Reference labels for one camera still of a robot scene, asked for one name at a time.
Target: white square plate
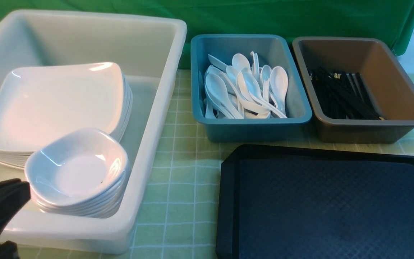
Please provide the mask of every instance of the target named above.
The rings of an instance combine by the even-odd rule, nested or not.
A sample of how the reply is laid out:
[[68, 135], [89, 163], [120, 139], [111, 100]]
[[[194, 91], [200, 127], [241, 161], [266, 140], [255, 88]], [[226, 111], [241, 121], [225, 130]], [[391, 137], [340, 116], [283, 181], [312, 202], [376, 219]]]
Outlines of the white square plate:
[[0, 151], [33, 152], [85, 127], [111, 134], [123, 85], [112, 62], [13, 70], [0, 89]]

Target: chopsticks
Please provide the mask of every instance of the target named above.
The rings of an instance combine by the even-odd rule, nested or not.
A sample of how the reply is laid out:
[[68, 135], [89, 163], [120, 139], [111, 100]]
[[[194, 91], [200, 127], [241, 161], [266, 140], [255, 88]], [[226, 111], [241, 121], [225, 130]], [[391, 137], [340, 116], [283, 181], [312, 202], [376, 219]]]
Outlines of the chopsticks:
[[312, 81], [322, 111], [335, 119], [385, 120], [373, 108], [360, 73], [334, 71], [319, 67]]

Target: plastic container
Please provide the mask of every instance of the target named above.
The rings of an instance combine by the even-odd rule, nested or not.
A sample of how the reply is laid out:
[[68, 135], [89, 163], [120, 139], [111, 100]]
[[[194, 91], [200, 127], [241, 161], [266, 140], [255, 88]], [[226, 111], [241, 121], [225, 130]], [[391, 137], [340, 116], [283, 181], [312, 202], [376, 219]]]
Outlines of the plastic container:
[[[206, 119], [204, 74], [211, 54], [226, 64], [241, 53], [252, 64], [250, 52], [258, 54], [260, 66], [283, 67], [289, 76], [286, 113], [278, 119]], [[295, 62], [285, 40], [276, 35], [219, 34], [198, 35], [191, 40], [191, 98], [194, 118], [203, 124], [207, 138], [214, 142], [279, 141], [293, 128], [307, 123], [312, 116], [309, 101]]]
[[[383, 42], [366, 38], [300, 37], [293, 41], [293, 48], [321, 141], [394, 143], [414, 128], [414, 84]], [[325, 116], [308, 72], [319, 66], [328, 71], [360, 72], [373, 106], [386, 120]]]
[[[0, 22], [0, 86], [18, 67], [115, 62], [134, 95], [120, 142], [133, 169], [118, 212], [105, 219], [42, 213], [30, 201], [0, 241], [111, 254], [130, 247], [185, 37], [183, 21], [135, 15], [18, 10]], [[0, 181], [11, 178], [25, 180], [0, 165]]]

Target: stack of bowls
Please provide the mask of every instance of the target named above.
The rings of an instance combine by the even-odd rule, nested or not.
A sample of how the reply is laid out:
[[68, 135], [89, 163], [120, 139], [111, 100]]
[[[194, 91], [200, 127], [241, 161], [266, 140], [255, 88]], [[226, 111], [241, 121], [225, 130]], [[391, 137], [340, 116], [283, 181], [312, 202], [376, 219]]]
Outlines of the stack of bowls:
[[25, 166], [31, 199], [41, 211], [91, 218], [116, 213], [130, 172], [122, 146], [96, 128], [56, 140]]

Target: green fabric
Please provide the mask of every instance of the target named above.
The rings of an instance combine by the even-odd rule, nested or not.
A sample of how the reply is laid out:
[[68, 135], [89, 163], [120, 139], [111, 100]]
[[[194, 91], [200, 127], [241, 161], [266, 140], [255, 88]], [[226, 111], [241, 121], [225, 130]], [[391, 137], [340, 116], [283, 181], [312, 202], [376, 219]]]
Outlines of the green fabric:
[[372, 37], [396, 55], [414, 28], [414, 0], [0, 0], [0, 20], [17, 9], [82, 10], [177, 18], [188, 25], [180, 69], [189, 68], [189, 42], [206, 33]]

